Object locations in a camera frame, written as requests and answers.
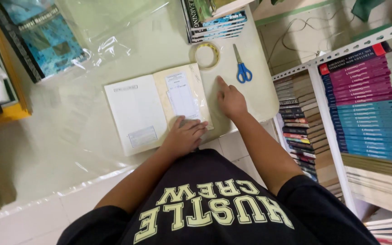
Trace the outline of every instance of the scissor blade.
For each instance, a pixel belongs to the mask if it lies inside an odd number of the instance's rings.
[[[234,46],[235,57],[237,57],[237,62],[243,63],[243,62],[241,62],[241,58],[240,58],[240,54],[238,53],[237,46],[235,44],[233,44],[233,46]]]

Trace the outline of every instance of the adhesive tape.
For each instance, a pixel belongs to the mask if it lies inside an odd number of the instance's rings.
[[[214,59],[215,60],[212,62],[212,65],[209,65],[209,66],[202,66],[202,65],[200,65],[200,62],[198,61],[196,54],[197,54],[197,51],[201,47],[209,47],[214,52]],[[206,42],[206,43],[199,44],[199,46],[197,46],[197,48],[194,51],[193,57],[194,57],[196,63],[199,65],[199,68],[201,70],[209,70],[209,69],[213,69],[214,67],[216,67],[217,64],[219,64],[219,61],[220,61],[220,58],[221,58],[221,54],[220,54],[219,49],[214,44]]]

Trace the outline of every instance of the general physics book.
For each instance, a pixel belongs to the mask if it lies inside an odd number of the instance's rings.
[[[160,147],[179,115],[214,129],[196,63],[110,84],[105,92],[126,156]]]

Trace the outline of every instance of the hand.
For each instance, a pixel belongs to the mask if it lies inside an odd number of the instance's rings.
[[[184,119],[185,116],[183,115],[178,117],[163,144],[158,149],[158,151],[171,156],[173,160],[183,157],[199,147],[202,141],[200,137],[208,131],[206,128],[208,122],[201,123],[200,120],[188,121],[182,127],[179,127]]]
[[[222,112],[231,120],[247,113],[246,100],[233,85],[227,85],[221,76],[217,76],[221,90],[217,92],[217,101]]]

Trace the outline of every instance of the black t-shirt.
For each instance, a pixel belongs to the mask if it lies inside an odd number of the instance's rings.
[[[183,157],[133,215],[106,206],[58,245],[379,244],[334,195],[306,176],[274,196],[212,149]]]

